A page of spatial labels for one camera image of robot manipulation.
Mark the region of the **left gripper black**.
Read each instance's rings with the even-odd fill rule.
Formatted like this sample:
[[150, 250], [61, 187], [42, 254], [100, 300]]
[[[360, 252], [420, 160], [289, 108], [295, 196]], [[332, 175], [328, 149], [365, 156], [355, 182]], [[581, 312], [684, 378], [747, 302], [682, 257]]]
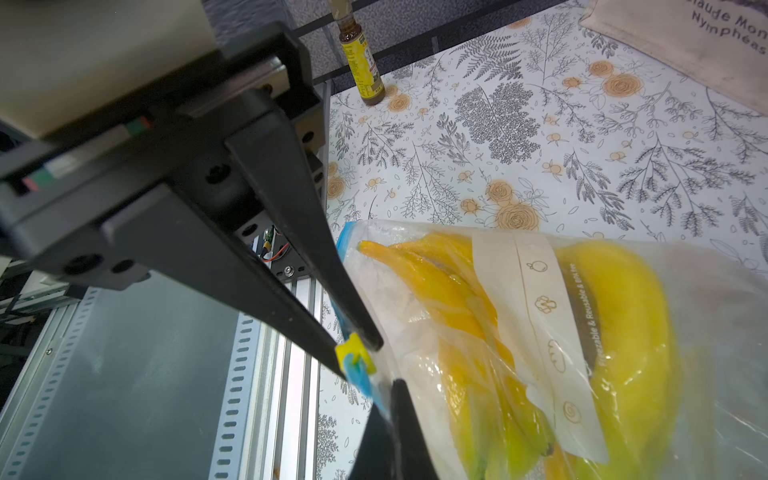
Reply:
[[6, 153], [1, 251], [115, 290], [156, 270], [341, 375], [336, 342], [236, 235], [259, 203], [367, 348], [383, 347], [310, 174], [324, 142], [309, 52], [271, 23]]

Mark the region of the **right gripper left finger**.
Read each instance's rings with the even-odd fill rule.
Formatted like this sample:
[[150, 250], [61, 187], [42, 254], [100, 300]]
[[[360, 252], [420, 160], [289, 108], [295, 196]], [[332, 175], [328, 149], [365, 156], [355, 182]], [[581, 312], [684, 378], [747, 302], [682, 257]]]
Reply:
[[379, 408], [373, 406], [348, 479], [392, 480], [395, 478], [394, 460], [390, 425]]

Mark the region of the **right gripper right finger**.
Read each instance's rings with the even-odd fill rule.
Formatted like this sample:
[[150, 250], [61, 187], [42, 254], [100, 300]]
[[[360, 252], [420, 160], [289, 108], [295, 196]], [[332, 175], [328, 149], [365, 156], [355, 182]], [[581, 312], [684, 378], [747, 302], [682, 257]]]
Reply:
[[392, 385], [391, 421], [394, 449], [394, 478], [438, 480], [420, 427], [407, 384], [397, 379]]

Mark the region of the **zip-top bag of bananas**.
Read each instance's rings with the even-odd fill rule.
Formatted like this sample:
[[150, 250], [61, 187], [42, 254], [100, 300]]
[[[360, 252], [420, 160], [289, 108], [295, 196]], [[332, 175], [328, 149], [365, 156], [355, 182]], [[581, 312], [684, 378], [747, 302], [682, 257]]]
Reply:
[[383, 339], [348, 381], [402, 383], [441, 479], [763, 479], [767, 280], [682, 242], [368, 220], [337, 251]]

